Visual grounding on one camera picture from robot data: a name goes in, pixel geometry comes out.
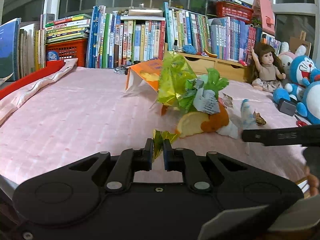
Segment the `person's right hand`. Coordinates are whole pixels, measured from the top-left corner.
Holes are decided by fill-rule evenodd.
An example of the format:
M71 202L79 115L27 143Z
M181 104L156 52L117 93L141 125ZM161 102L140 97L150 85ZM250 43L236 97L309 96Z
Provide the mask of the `person's right hand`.
M304 168L304 171L309 185L310 196L313 197L318 195L319 179L310 172L310 168L308 166Z

